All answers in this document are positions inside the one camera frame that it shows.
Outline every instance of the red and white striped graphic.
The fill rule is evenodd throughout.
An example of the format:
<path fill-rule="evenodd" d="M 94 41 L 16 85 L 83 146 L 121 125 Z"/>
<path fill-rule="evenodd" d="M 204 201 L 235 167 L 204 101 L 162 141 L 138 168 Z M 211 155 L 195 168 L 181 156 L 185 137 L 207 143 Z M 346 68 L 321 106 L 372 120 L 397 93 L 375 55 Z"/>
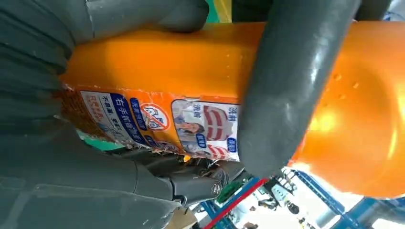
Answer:
<path fill-rule="evenodd" d="M 228 158 L 227 156 L 229 155 L 229 152 L 227 149 L 212 145 L 208 145 L 208 148 L 213 155 L 213 159 L 225 160 Z"/>
<path fill-rule="evenodd" d="M 207 141 L 225 141 L 232 134 L 232 124 L 224 110 L 205 105 L 204 117 Z"/>

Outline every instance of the water droplet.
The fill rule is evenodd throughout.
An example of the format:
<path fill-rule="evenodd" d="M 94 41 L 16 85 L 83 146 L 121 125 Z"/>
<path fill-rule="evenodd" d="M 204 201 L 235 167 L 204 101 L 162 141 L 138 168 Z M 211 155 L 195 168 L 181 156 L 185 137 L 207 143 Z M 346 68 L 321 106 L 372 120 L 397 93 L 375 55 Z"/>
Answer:
<path fill-rule="evenodd" d="M 341 75 L 340 74 L 338 74 L 338 75 L 335 75 L 334 77 L 333 77 L 335 80 L 341 80 Z"/>

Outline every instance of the orange plastic bottle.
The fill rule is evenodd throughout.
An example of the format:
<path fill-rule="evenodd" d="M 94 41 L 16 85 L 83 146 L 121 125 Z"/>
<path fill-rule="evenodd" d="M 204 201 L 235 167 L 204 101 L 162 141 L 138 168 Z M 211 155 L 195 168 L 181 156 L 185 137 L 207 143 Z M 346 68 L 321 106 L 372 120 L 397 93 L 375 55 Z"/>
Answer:
<path fill-rule="evenodd" d="M 238 104 L 264 25 L 135 31 L 78 47 L 64 115 L 109 141 L 237 160 Z M 354 23 L 289 166 L 370 197 L 405 193 L 405 24 Z"/>

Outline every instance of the red stripe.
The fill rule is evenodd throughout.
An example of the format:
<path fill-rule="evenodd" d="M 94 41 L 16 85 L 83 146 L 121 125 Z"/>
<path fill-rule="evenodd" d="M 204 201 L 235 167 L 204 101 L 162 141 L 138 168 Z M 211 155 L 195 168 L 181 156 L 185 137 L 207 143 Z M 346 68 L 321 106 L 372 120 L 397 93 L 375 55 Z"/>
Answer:
<path fill-rule="evenodd" d="M 225 155 L 227 154 L 227 152 L 225 152 L 223 148 L 221 147 L 217 147 L 219 153 L 221 154 L 221 159 L 225 159 Z"/>
<path fill-rule="evenodd" d="M 208 125 L 212 125 L 213 120 L 211 119 L 210 112 L 208 112 L 208 111 L 206 111 L 206 109 L 204 109 L 204 115 L 205 115 L 205 118 L 207 119 Z"/>
<path fill-rule="evenodd" d="M 218 111 L 211 111 L 214 115 L 215 115 L 215 119 L 216 119 L 216 125 L 217 126 L 222 126 L 222 119 L 221 119 L 221 115 L 219 114 Z"/>
<path fill-rule="evenodd" d="M 211 153 L 213 154 L 214 159 L 218 159 L 218 154 L 216 153 L 216 147 L 213 147 L 212 145 L 208 145 L 208 148 L 210 149 Z"/>
<path fill-rule="evenodd" d="M 253 185 L 250 189 L 248 189 L 243 195 L 241 195 L 235 202 L 233 202 L 229 207 L 225 210 L 221 211 L 204 229 L 211 229 L 220 219 L 222 219 L 226 214 L 228 214 L 233 208 L 236 207 L 242 200 L 246 199 L 246 197 L 250 196 L 256 189 L 260 186 L 268 182 L 268 179 L 261 179 L 255 185 Z"/>
<path fill-rule="evenodd" d="M 219 140 L 222 137 L 222 129 L 216 129 L 216 136 L 213 140 Z"/>
<path fill-rule="evenodd" d="M 207 134 L 207 139 L 211 139 L 213 136 L 213 131 L 214 129 L 212 127 L 208 128 L 208 134 Z"/>

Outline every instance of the green surface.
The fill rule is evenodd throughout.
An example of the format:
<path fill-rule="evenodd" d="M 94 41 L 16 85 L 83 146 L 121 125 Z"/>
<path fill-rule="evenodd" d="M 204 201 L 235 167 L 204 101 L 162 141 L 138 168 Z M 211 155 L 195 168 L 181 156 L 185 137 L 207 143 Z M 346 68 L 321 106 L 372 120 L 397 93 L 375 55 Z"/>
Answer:
<path fill-rule="evenodd" d="M 215 10 L 215 5 L 213 0 L 207 0 L 208 5 L 210 5 L 210 13 L 208 14 L 207 23 L 219 23 L 218 13 Z"/>

